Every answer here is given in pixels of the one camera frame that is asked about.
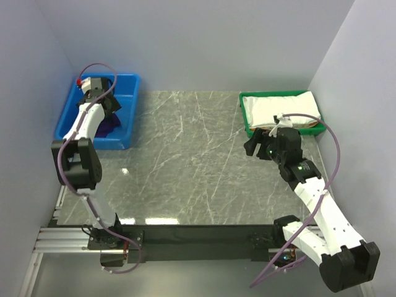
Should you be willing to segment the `orange Doraemon towel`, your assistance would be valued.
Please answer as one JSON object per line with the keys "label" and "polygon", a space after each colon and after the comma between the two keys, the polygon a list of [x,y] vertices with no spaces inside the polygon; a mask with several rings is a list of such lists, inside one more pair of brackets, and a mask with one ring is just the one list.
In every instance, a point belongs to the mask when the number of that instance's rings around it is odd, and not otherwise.
{"label": "orange Doraemon towel", "polygon": [[[312,127],[314,127],[314,126],[316,126],[318,124],[319,124],[318,121],[313,121],[313,122],[307,123],[307,124],[293,124],[293,127],[297,128],[297,129],[309,129],[309,128],[312,128]],[[261,129],[264,129],[264,130],[271,130],[275,126],[276,126],[276,123],[270,123],[270,124],[266,124],[264,126],[250,127],[249,129],[251,131],[253,131],[253,130],[257,129],[257,128],[261,128]]]}

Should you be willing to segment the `purple towel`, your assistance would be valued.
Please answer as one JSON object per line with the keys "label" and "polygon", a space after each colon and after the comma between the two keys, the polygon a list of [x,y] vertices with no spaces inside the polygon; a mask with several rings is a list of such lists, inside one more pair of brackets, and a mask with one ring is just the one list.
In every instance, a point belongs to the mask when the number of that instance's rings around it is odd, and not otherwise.
{"label": "purple towel", "polygon": [[112,133],[117,127],[121,126],[121,122],[116,113],[105,118],[98,126],[95,137],[106,138],[108,134]]}

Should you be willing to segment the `white towel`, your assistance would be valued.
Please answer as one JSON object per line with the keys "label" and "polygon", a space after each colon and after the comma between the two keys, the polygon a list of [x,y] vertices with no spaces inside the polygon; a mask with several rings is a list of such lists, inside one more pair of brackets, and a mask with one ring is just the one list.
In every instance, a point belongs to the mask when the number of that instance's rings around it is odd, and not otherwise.
{"label": "white towel", "polygon": [[249,128],[274,127],[274,116],[280,114],[308,114],[321,118],[315,98],[310,91],[299,95],[243,95],[242,101]]}

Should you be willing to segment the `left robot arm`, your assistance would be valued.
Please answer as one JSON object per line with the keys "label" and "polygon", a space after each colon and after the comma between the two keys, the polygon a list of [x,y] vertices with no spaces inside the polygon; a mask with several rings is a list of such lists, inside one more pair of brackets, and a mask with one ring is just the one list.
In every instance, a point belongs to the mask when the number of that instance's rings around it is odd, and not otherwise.
{"label": "left robot arm", "polygon": [[83,93],[78,114],[62,140],[52,142],[51,152],[59,182],[81,199],[91,215],[91,237],[116,249],[123,244],[124,232],[100,187],[102,166],[93,141],[102,121],[121,105],[114,96],[115,82],[106,77],[79,78],[77,86]]}

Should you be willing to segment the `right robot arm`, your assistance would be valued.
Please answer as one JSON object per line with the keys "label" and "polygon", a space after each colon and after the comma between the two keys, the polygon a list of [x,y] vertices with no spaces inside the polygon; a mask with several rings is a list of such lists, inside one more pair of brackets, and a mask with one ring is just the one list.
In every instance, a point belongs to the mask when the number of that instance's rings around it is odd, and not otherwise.
{"label": "right robot arm", "polygon": [[303,201],[322,233],[316,235],[307,223],[289,215],[274,221],[273,243],[299,248],[316,263],[322,280],[334,293],[370,282],[381,252],[352,227],[326,189],[321,172],[303,157],[299,130],[281,127],[272,135],[256,129],[244,148],[248,156],[277,164],[280,176]]}

